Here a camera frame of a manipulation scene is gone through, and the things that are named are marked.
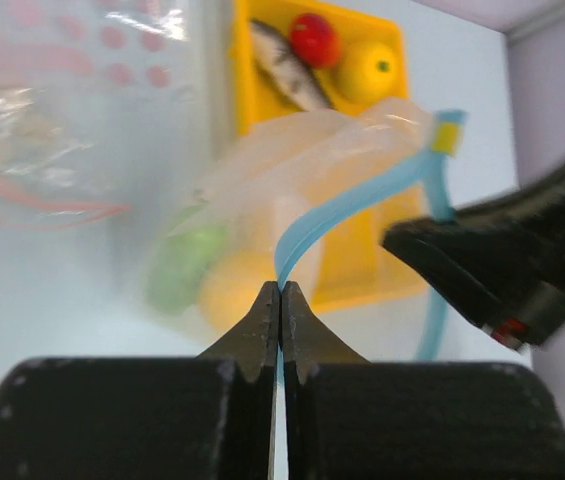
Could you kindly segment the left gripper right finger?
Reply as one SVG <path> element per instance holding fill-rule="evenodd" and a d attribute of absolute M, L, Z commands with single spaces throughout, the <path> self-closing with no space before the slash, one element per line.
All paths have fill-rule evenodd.
<path fill-rule="evenodd" d="M 292 479 L 565 479 L 565 427 L 544 383 L 507 362 L 369 362 L 280 299 Z"/>

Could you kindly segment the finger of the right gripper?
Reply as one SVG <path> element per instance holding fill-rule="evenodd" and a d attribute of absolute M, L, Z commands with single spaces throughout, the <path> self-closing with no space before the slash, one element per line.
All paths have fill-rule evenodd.
<path fill-rule="evenodd" d="M 565 162 L 535 183 L 491 200 L 502 199 L 542 204 L 565 200 Z M 457 211 L 451 221 L 422 217 L 399 223 L 383 239 L 388 252 L 478 328 L 497 305 L 498 267 L 493 255 L 498 240 L 489 214 L 481 208 L 486 202 Z"/>

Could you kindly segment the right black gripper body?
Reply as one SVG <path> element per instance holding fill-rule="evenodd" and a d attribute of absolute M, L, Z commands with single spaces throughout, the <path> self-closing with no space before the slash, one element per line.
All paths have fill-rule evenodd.
<path fill-rule="evenodd" d="M 544 344 L 565 323 L 565 200 L 490 200 L 497 305 L 481 330 L 511 349 Z"/>

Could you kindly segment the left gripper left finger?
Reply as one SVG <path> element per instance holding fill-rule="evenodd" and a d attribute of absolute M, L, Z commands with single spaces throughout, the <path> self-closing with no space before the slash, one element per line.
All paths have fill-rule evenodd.
<path fill-rule="evenodd" d="M 0 383 L 0 479 L 269 479 L 280 292 L 195 357 L 47 357 Z"/>

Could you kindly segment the yellow toy pear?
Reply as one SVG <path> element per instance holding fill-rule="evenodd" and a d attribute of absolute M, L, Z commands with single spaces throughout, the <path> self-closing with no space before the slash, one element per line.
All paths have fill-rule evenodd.
<path fill-rule="evenodd" d="M 262 285 L 274 279 L 270 255 L 253 251 L 234 252 L 206 273 L 197 305 L 206 321 L 223 334 L 249 312 Z"/>

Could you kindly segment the green toy cucumber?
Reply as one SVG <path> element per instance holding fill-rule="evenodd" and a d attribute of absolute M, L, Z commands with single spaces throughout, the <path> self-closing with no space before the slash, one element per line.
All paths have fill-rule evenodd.
<path fill-rule="evenodd" d="M 149 269 L 146 302 L 157 311 L 179 315 L 196 302 L 207 269 L 228 243 L 225 226 L 207 226 L 166 237 Z"/>

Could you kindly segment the clear blue-zipper bag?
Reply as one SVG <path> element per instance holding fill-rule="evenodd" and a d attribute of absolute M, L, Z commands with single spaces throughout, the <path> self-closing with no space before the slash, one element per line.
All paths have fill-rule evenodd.
<path fill-rule="evenodd" d="M 402 220 L 421 214 L 451 218 L 445 167 L 464 122 L 461 111 L 429 113 L 400 99 L 383 101 L 357 117 L 320 110 L 257 125 L 177 194 L 173 216 L 154 243 L 138 288 L 145 316 L 199 340 L 221 334 L 199 310 L 200 287 L 196 302 L 179 315 L 161 313 L 145 299 L 149 269 L 163 240 L 207 226 L 225 226 L 229 237 L 204 277 L 234 252 L 268 254 L 275 271 L 271 281 L 298 283 L 318 311 L 311 301 L 322 259 L 318 244 L 333 228 L 411 187 L 421 191 L 422 210 L 387 224 L 378 241 L 382 250 L 384 231 Z M 355 311 L 380 316 L 375 337 L 383 355 L 416 360 L 438 355 L 448 307 L 426 283 L 419 295 L 327 312 L 358 335 L 363 325 L 354 319 Z"/>

